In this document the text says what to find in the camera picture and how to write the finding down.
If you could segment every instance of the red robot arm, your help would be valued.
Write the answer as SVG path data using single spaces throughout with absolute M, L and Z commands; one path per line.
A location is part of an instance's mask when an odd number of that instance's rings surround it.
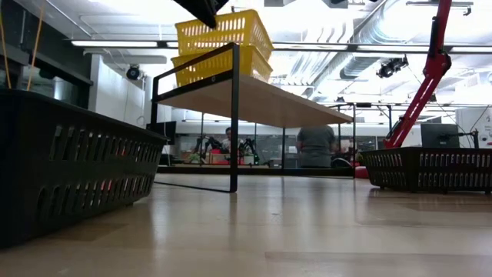
M 405 115 L 394 125 L 384 140 L 387 149 L 401 147 L 419 114 L 431 98 L 440 80 L 451 67 L 450 56 L 443 50 L 444 34 L 452 0 L 440 0 L 437 15 L 432 18 L 432 31 L 427 61 L 424 68 L 425 80 L 410 103 Z

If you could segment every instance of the black plastic crate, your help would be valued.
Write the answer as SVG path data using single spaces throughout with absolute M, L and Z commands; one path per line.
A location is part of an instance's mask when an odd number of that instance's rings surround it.
M 33 92 L 0 90 L 0 248 L 147 196 L 164 143 Z
M 363 152 L 371 184 L 411 192 L 492 189 L 492 150 L 407 147 Z

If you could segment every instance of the monitor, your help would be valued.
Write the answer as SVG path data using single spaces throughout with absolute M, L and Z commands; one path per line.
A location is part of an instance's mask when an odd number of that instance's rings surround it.
M 455 124 L 421 124 L 422 147 L 460 148 L 458 126 Z
M 158 133 L 169 138 L 167 145 L 174 145 L 176 139 L 176 122 L 159 122 L 155 124 L 155 129 L 151 129 L 151 125 L 147 124 L 147 130 Z

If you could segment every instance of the security camera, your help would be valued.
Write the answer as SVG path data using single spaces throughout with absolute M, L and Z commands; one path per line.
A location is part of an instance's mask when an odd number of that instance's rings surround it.
M 130 68 L 126 72 L 126 78 L 132 81 L 138 81 L 144 77 L 144 73 L 140 71 L 140 65 L 130 65 Z
M 406 55 L 403 58 L 391 58 L 388 62 L 381 64 L 381 68 L 376 72 L 376 75 L 379 78 L 390 78 L 394 73 L 407 66 L 408 59 Z

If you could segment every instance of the yellow basket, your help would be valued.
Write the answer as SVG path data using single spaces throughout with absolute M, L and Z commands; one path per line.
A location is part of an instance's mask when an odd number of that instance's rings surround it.
M 240 48 L 239 71 L 243 75 L 250 75 L 263 82 L 268 82 L 273 71 L 268 62 L 254 46 L 242 46 Z M 175 67 L 191 61 L 203 54 L 184 55 L 172 58 Z M 217 75 L 232 69 L 232 51 L 226 51 L 215 57 L 208 58 L 203 62 L 191 65 L 179 72 L 176 72 L 176 82 L 178 87 L 200 81 L 204 78 Z
M 243 46 L 256 46 L 264 58 L 270 58 L 274 46 L 255 10 L 217 15 L 215 20 L 216 29 L 209 28 L 199 20 L 176 24 L 179 55 L 209 52 L 235 42 Z

